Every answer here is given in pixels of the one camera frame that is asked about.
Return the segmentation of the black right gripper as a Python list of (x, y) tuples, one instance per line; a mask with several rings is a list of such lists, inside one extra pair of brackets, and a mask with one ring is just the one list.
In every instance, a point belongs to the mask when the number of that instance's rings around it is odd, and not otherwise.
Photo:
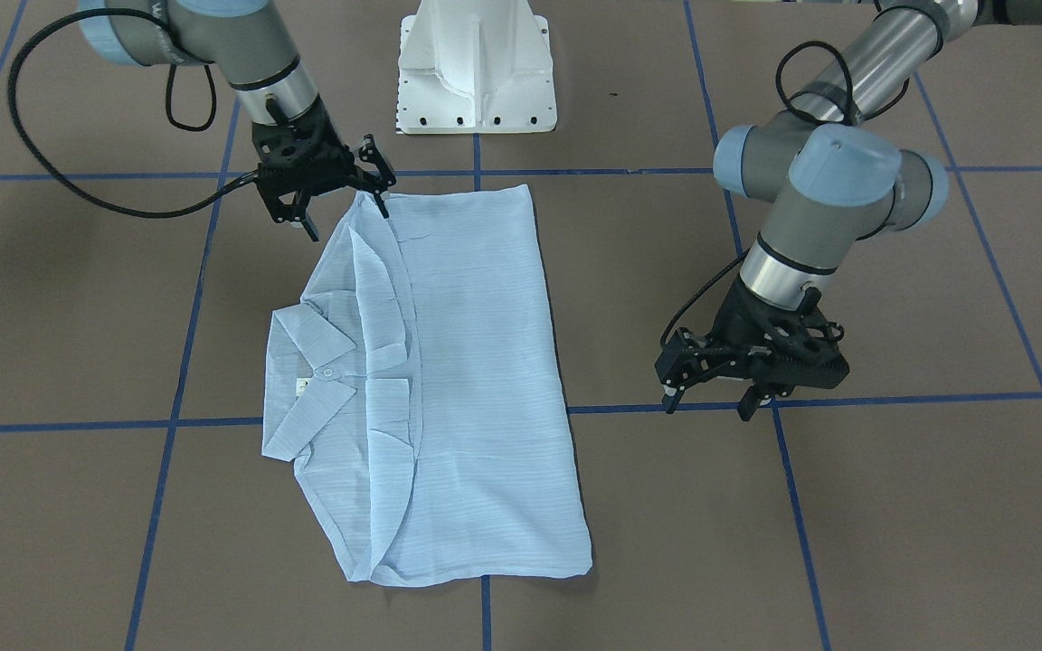
[(311, 107), (284, 125), (251, 125), (251, 143), (258, 162), (255, 185), (266, 211), (276, 223), (313, 226), (311, 198), (353, 187), (371, 194), (377, 210), (388, 220), (384, 194), (396, 185), (393, 167), (373, 135), (359, 141), (356, 156), (336, 134), (327, 108)]

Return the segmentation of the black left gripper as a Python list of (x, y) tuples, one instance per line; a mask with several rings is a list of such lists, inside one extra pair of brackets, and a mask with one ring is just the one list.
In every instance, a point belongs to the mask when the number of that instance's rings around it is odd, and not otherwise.
[(839, 387), (850, 374), (838, 345), (845, 330), (824, 317), (820, 300), (821, 292), (811, 286), (797, 307), (782, 309), (735, 280), (708, 334), (671, 326), (661, 339), (655, 374), (663, 407), (677, 408), (700, 383), (748, 381), (736, 412), (749, 423), (758, 409), (794, 389)]

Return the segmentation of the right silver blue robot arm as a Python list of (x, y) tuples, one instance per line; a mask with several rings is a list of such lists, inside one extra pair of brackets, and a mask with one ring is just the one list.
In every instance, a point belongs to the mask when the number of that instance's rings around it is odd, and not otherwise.
[(342, 187), (381, 196), (392, 166), (371, 136), (357, 148), (334, 124), (271, 1), (81, 1), (86, 42), (124, 65), (219, 70), (251, 120), (255, 184), (272, 220), (316, 230), (311, 199)]

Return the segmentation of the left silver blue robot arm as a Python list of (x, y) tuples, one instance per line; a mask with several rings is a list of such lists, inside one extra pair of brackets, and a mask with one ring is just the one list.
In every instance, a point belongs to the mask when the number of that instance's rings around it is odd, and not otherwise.
[(708, 334), (675, 320), (663, 331), (655, 373), (666, 412), (715, 379), (747, 382), (741, 420), (794, 389), (843, 383), (844, 329), (819, 309), (824, 289), (853, 243), (924, 225), (950, 192), (937, 159), (863, 126), (902, 98), (923, 62), (977, 25), (1042, 26), (1042, 1), (884, 1), (847, 49), (795, 46), (827, 51), (833, 62), (792, 94), (776, 71), (782, 111), (720, 136), (716, 181), (771, 210), (748, 251), (724, 268), (734, 280)]

